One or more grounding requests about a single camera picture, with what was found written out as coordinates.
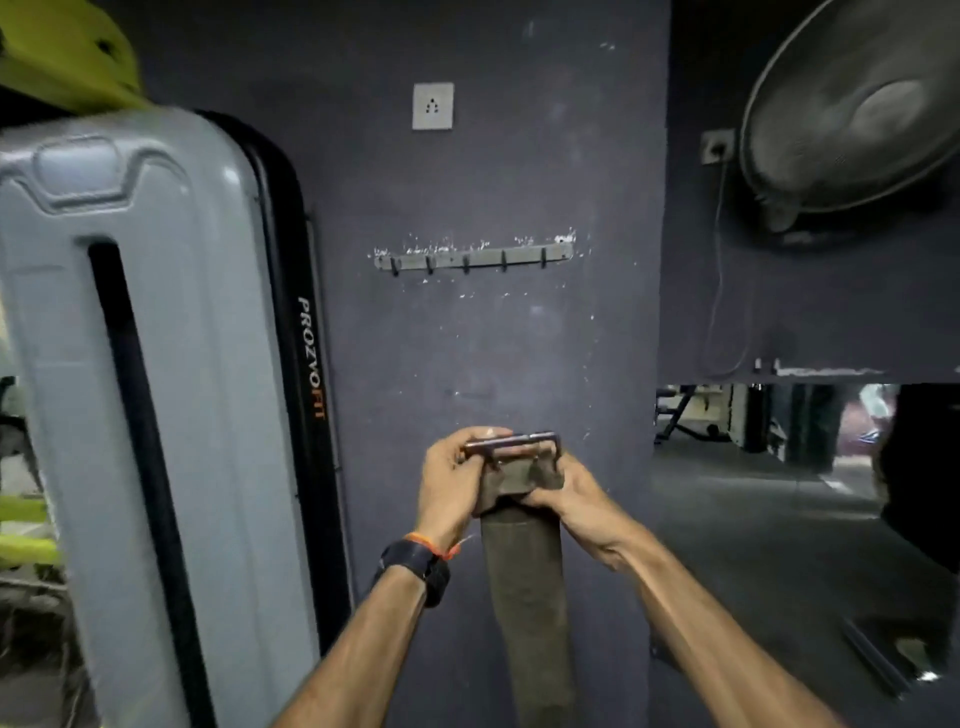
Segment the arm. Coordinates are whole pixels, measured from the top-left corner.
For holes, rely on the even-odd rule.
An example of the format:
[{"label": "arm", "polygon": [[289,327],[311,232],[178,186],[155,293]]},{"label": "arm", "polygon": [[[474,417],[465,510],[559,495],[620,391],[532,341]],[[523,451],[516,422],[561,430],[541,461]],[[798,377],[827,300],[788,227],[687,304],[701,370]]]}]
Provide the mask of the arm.
[{"label": "arm", "polygon": [[842,728],[827,706],[751,640],[580,462],[565,454],[558,465],[563,488],[536,490],[524,502],[551,508],[594,558],[634,579],[648,619],[719,728]]},{"label": "arm", "polygon": [[[463,445],[471,438],[508,434],[501,427],[469,427],[427,451],[415,530],[440,552],[460,540],[480,487],[483,458],[475,455],[458,464]],[[426,588],[411,571],[387,569],[274,728],[383,723],[425,599]]]}]

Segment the power cord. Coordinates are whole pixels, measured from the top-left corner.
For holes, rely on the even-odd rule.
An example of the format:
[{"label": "power cord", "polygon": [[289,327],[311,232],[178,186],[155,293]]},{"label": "power cord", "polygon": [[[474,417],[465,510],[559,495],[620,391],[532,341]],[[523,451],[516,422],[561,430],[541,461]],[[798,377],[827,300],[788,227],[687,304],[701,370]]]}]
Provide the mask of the power cord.
[{"label": "power cord", "polygon": [[[717,151],[720,157],[726,154],[725,145]],[[713,344],[713,331],[716,328],[717,312],[720,310],[720,302],[724,294],[724,274],[723,274],[723,235],[720,234],[720,214],[723,212],[724,193],[727,190],[727,165],[729,162],[724,159],[720,167],[720,189],[717,192],[717,205],[713,212],[713,257],[717,269],[717,288],[713,295],[713,305],[710,307],[710,317],[707,324],[707,333],[704,338],[704,344],[700,351],[700,365],[704,375],[710,378],[730,376],[743,366],[750,351],[750,346],[754,338],[754,297],[756,292],[756,259],[750,274],[750,293],[747,297],[747,309],[744,314],[743,327],[746,332],[746,341],[743,345],[743,351],[737,358],[736,363],[729,369],[715,372],[712,370],[709,362],[709,353]]]}]

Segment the wristwatch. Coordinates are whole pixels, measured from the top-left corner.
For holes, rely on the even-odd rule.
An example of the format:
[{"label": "wristwatch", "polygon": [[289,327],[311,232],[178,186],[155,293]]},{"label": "wristwatch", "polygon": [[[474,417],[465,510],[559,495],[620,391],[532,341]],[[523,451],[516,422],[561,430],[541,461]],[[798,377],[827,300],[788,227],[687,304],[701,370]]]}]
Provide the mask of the wristwatch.
[{"label": "wristwatch", "polygon": [[384,571],[394,566],[405,567],[423,580],[426,584],[427,608],[440,604],[450,581],[450,567],[444,559],[423,544],[406,539],[394,541],[380,554],[373,584],[379,581]]}]

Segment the orange thread bracelet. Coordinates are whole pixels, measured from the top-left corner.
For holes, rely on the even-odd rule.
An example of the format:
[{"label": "orange thread bracelet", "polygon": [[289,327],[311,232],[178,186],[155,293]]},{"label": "orange thread bracelet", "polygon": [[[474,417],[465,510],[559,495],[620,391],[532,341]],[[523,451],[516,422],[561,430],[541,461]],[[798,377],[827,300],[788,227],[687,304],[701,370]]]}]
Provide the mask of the orange thread bracelet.
[{"label": "orange thread bracelet", "polygon": [[449,561],[449,560],[452,559],[454,556],[456,556],[458,553],[460,553],[460,544],[457,544],[456,546],[454,546],[450,551],[443,551],[443,550],[442,550],[441,548],[439,548],[436,544],[434,544],[432,541],[430,541],[430,539],[428,539],[426,536],[423,536],[423,535],[420,534],[420,533],[417,533],[417,531],[412,531],[411,533],[408,533],[408,534],[407,534],[406,536],[404,536],[403,538],[404,538],[404,540],[406,540],[406,541],[412,541],[412,542],[414,542],[415,544],[420,544],[421,546],[426,546],[427,548],[430,549],[430,552],[431,552],[434,556],[436,556],[436,557],[439,558],[439,559],[443,559],[444,561]]}]

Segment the prozyofit logo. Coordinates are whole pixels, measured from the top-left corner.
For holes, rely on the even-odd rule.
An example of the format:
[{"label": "prozyofit logo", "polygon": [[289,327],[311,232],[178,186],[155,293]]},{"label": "prozyofit logo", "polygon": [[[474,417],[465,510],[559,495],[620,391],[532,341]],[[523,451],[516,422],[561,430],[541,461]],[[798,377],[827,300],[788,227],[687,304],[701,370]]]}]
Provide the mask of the prozyofit logo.
[{"label": "prozyofit logo", "polygon": [[306,350],[306,363],[310,367],[310,394],[313,395],[313,416],[319,420],[326,419],[326,405],[324,404],[323,381],[320,376],[320,362],[317,359],[317,340],[313,335],[313,317],[310,315],[310,302],[305,298],[298,298],[303,311],[300,312],[300,333],[303,338],[303,347]]}]

